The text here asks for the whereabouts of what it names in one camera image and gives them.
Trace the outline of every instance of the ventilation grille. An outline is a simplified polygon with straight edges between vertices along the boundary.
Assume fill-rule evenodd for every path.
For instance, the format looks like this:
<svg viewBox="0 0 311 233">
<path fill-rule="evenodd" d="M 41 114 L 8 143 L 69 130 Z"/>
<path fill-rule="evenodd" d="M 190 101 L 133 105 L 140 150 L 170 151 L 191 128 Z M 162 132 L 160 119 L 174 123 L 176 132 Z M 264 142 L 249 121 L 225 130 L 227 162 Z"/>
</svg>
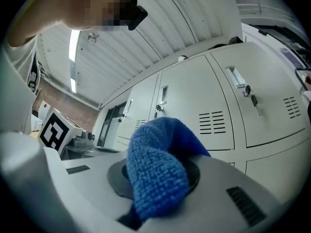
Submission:
<svg viewBox="0 0 311 233">
<path fill-rule="evenodd" d="M 222 111 L 199 114 L 200 134 L 225 133 L 225 119 Z"/>
<path fill-rule="evenodd" d="M 73 173 L 79 173 L 79 172 L 83 172 L 86 170 L 89 170 L 90 168 L 86 165 L 84 166 L 77 166 L 77 167 L 72 167 L 72 168 L 68 168 L 66 169 L 68 174 L 73 174 Z"/>
<path fill-rule="evenodd" d="M 301 115 L 300 109 L 294 97 L 283 99 L 290 119 Z"/>
<path fill-rule="evenodd" d="M 258 224 L 266 218 L 266 215 L 252 201 L 252 199 L 240 187 L 233 187 L 227 190 L 250 227 Z"/>
<path fill-rule="evenodd" d="M 136 121 L 135 130 L 138 129 L 141 125 L 143 125 L 146 120 L 138 120 Z"/>
</svg>

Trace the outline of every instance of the locker handle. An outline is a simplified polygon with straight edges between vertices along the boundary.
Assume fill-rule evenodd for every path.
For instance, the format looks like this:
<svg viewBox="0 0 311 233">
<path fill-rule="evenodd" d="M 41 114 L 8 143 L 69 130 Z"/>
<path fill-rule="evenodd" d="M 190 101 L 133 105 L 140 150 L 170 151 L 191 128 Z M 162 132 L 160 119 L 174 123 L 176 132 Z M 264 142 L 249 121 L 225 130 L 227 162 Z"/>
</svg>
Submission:
<svg viewBox="0 0 311 233">
<path fill-rule="evenodd" d="M 168 92 L 169 92 L 169 86 L 168 85 L 162 87 L 162 96 L 161 96 L 160 104 L 166 104 L 167 103 Z"/>
<path fill-rule="evenodd" d="M 247 87 L 247 83 L 244 78 L 234 66 L 225 67 L 225 69 L 228 70 L 229 76 L 234 83 L 235 88 L 239 89 Z"/>
<path fill-rule="evenodd" d="M 131 108 L 132 102 L 133 102 L 133 100 L 130 101 L 130 103 L 129 103 L 125 113 L 129 113 L 130 112 L 130 108 Z"/>
</svg>

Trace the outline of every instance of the brick wall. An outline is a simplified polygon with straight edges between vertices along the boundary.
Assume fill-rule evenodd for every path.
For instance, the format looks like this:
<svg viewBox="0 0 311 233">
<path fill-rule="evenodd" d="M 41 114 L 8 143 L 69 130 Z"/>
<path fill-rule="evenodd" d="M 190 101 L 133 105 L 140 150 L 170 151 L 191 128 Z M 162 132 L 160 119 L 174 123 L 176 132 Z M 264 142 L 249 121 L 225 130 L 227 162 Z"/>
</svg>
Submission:
<svg viewBox="0 0 311 233">
<path fill-rule="evenodd" d="M 40 79 L 39 88 L 42 90 L 35 100 L 33 110 L 38 111 L 41 102 L 44 100 L 49 105 L 65 114 L 79 126 L 92 132 L 99 113 L 98 111 L 62 93 L 47 83 L 44 79 Z"/>
</svg>

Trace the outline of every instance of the locker door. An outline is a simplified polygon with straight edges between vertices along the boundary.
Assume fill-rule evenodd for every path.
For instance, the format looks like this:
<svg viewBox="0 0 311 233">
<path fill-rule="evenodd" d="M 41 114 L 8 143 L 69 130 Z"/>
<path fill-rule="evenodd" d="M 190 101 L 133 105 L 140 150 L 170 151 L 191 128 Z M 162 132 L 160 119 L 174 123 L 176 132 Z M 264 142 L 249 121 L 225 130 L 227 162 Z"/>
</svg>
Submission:
<svg viewBox="0 0 311 233">
<path fill-rule="evenodd" d="M 243 117 L 246 145 L 253 147 L 280 140 L 306 127 L 302 100 L 277 62 L 254 43 L 243 43 L 211 53 L 227 76 Z M 258 100 L 244 97 L 242 83 L 250 85 Z"/>
<path fill-rule="evenodd" d="M 158 117 L 186 124 L 208 150 L 234 149 L 231 118 L 218 79 L 204 55 L 162 72 Z"/>
<path fill-rule="evenodd" d="M 148 121 L 158 74 L 136 84 L 124 109 L 117 136 L 130 139 L 134 131 Z"/>
</svg>

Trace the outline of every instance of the key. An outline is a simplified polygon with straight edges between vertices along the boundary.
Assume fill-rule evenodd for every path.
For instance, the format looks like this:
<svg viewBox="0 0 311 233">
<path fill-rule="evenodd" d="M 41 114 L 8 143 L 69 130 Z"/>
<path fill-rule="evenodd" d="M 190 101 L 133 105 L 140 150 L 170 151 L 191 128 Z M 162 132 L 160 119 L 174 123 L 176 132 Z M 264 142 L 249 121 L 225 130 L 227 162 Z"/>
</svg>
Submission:
<svg viewBox="0 0 311 233">
<path fill-rule="evenodd" d="M 258 101 L 257 101 L 257 98 L 255 97 L 255 95 L 252 95 L 252 102 L 253 102 L 254 107 L 255 107 L 255 108 L 257 109 L 257 111 L 258 111 L 258 115 L 260 116 L 260 112 L 259 112 L 259 109 L 258 109 L 258 107 L 257 107 Z"/>
<path fill-rule="evenodd" d="M 245 91 L 243 91 L 243 96 L 248 97 L 250 93 L 251 93 L 251 87 L 247 85 L 245 88 Z"/>
</svg>

